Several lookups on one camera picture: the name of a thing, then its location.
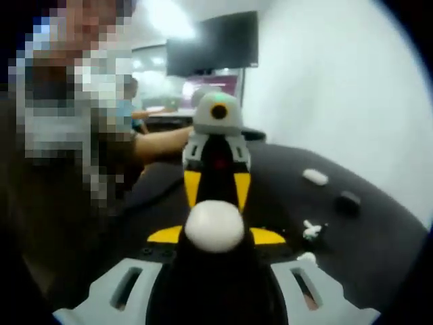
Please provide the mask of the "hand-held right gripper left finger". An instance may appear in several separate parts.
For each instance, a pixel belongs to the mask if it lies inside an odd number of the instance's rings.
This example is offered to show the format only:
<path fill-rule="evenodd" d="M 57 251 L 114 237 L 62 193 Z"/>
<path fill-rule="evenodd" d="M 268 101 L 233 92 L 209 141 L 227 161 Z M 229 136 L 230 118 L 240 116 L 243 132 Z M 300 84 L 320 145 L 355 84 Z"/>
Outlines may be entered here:
<path fill-rule="evenodd" d="M 158 310 L 170 311 L 181 298 L 176 266 L 180 249 L 190 243 L 201 253 L 217 251 L 217 231 L 211 225 L 174 226 L 158 230 L 136 258 L 127 257 L 89 286 L 89 294 L 75 308 L 61 308 L 54 317 L 61 324 L 157 324 Z"/>

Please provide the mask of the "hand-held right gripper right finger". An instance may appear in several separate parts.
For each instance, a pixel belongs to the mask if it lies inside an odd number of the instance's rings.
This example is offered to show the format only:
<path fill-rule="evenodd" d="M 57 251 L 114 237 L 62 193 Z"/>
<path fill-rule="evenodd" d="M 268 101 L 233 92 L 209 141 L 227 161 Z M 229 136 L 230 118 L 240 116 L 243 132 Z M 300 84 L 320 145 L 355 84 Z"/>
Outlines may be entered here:
<path fill-rule="evenodd" d="M 259 251 L 243 227 L 217 227 L 216 317 L 224 324 L 371 324 L 314 254 Z"/>

